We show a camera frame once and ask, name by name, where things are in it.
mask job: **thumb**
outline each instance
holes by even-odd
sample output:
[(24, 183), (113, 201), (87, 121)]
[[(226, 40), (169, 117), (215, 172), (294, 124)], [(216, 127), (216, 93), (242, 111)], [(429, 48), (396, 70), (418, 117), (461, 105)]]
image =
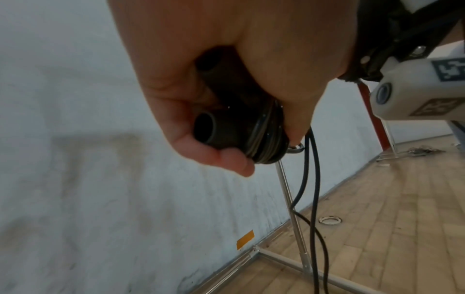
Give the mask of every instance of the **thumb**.
[(297, 146), (310, 129), (315, 107), (325, 88), (301, 101), (281, 101), (284, 112), (284, 130), (291, 146)]

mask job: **wooden floor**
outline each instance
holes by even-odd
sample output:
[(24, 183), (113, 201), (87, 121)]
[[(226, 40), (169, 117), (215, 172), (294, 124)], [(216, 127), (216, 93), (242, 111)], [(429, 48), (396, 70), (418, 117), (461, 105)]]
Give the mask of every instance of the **wooden floor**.
[[(450, 136), (410, 143), (447, 152), (372, 163), (320, 201), (318, 217), (343, 219), (337, 226), (318, 224), (330, 273), (388, 294), (465, 294), (465, 154), (454, 142)], [(302, 229), (308, 246), (309, 228), (302, 224)], [(299, 260), (292, 229), (265, 246)], [(318, 262), (323, 269), (321, 246)], [(330, 292), (344, 293), (332, 286)], [(313, 289), (298, 272), (259, 258), (220, 293)]]

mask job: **skin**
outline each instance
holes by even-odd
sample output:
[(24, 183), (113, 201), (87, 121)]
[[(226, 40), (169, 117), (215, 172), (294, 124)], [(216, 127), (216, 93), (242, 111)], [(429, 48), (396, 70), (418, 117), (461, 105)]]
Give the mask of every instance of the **skin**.
[(235, 46), (260, 86), (283, 105), (297, 145), (327, 83), (345, 72), (356, 39), (357, 0), (109, 0), (147, 103), (173, 149), (201, 164), (251, 176), (236, 148), (216, 150), (192, 137), (200, 109), (216, 98), (194, 60)]

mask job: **orange tape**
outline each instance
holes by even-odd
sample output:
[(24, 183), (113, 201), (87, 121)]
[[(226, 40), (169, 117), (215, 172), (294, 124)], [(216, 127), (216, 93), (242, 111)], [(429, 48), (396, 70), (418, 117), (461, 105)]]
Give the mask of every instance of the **orange tape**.
[(237, 250), (241, 249), (245, 244), (247, 244), (250, 240), (252, 240), (255, 237), (253, 230), (245, 234), (242, 238), (237, 240), (236, 247)]

